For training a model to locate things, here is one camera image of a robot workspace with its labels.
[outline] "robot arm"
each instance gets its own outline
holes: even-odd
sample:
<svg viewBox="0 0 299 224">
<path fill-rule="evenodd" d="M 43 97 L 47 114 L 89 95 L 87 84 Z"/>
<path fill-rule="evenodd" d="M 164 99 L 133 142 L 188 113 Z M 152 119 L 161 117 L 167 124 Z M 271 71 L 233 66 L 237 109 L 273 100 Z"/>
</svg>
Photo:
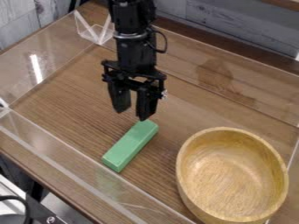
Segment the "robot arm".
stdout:
<svg viewBox="0 0 299 224">
<path fill-rule="evenodd" d="M 116 27 L 117 61 L 101 62 L 103 81 L 117 113 L 131 107 L 131 91 L 136 91 L 135 112 L 144 121 L 155 113 L 159 99 L 164 98 L 165 75 L 155 66 L 156 54 L 167 51 L 167 39 L 152 27 L 153 0 L 108 0 L 108 10 Z M 164 37 L 163 50 L 156 49 L 156 34 Z"/>
</svg>

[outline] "green block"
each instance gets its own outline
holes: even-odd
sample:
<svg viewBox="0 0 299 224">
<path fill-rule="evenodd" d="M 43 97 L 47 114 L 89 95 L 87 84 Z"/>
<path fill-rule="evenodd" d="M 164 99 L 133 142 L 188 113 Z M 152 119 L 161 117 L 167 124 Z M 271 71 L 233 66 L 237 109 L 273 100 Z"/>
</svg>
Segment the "green block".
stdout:
<svg viewBox="0 0 299 224">
<path fill-rule="evenodd" d="M 149 120 L 137 122 L 103 156 L 104 165 L 115 172 L 121 172 L 136 153 L 153 138 L 157 130 L 157 124 Z"/>
</svg>

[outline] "green rectangular block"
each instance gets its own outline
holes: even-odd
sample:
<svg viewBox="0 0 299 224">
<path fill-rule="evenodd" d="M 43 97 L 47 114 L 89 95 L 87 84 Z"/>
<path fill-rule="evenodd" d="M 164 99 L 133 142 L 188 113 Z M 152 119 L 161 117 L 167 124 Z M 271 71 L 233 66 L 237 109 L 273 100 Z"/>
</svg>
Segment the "green rectangular block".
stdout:
<svg viewBox="0 0 299 224">
<path fill-rule="evenodd" d="M 101 161 L 104 165 L 115 172 L 121 172 L 136 153 L 155 136 L 157 130 L 157 124 L 149 120 L 137 122 L 103 156 Z"/>
</svg>

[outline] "bowl rim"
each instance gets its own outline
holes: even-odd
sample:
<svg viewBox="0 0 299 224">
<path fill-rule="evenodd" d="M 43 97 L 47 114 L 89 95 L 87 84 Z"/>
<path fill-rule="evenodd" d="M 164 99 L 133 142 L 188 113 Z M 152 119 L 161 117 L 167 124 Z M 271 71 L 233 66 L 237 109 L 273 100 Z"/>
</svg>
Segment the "bowl rim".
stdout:
<svg viewBox="0 0 299 224">
<path fill-rule="evenodd" d="M 192 142 L 192 140 L 200 136 L 203 136 L 207 133 L 215 132 L 215 131 L 220 131 L 220 130 L 225 130 L 225 131 L 233 131 L 237 133 L 243 133 L 245 135 L 248 135 L 249 137 L 255 138 L 272 152 L 275 159 L 280 165 L 280 169 L 282 169 L 282 173 L 284 176 L 284 188 L 282 191 L 282 194 L 276 200 L 276 203 L 260 214 L 260 215 L 252 215 L 252 216 L 241 216 L 241 217 L 231 217 L 231 216 L 224 216 L 220 215 L 219 213 L 213 212 L 211 209 L 207 209 L 205 207 L 200 207 L 196 205 L 196 203 L 193 202 L 192 198 L 189 197 L 188 193 L 187 193 L 187 189 L 185 189 L 185 184 L 183 183 L 183 175 L 181 175 L 181 161 L 183 161 L 183 154 L 187 151 L 187 145 Z M 286 162 L 282 159 L 277 151 L 275 150 L 275 148 L 272 147 L 272 145 L 257 135 L 252 134 L 251 132 L 243 130 L 243 129 L 236 129 L 236 128 L 229 128 L 229 127 L 217 127 L 217 128 L 209 128 L 209 129 L 204 129 L 201 131 L 199 131 L 197 133 L 195 133 L 184 142 L 184 144 L 181 145 L 179 154 L 177 154 L 177 158 L 176 158 L 176 181 L 177 184 L 181 188 L 181 191 L 185 195 L 185 197 L 188 198 L 188 201 L 195 205 L 195 207 L 197 207 L 207 215 L 212 216 L 216 219 L 220 219 L 223 221 L 231 221 L 231 222 L 252 222 L 252 221 L 260 221 L 264 218 L 269 218 L 273 213 L 277 211 L 277 209 L 280 208 L 280 206 L 283 205 L 284 201 L 286 201 L 286 196 L 288 193 L 288 172 L 287 172 L 287 168 L 286 168 Z"/>
</svg>

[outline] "wooden bowl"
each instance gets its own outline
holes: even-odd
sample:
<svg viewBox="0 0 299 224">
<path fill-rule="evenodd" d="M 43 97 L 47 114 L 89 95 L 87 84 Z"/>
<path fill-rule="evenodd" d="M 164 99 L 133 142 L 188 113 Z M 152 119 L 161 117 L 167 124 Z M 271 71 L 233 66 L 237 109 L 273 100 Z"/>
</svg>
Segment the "wooden bowl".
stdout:
<svg viewBox="0 0 299 224">
<path fill-rule="evenodd" d="M 205 224 L 261 224 L 282 206 L 288 176 L 273 147 L 241 129 L 195 134 L 176 160 L 181 200 Z"/>
</svg>

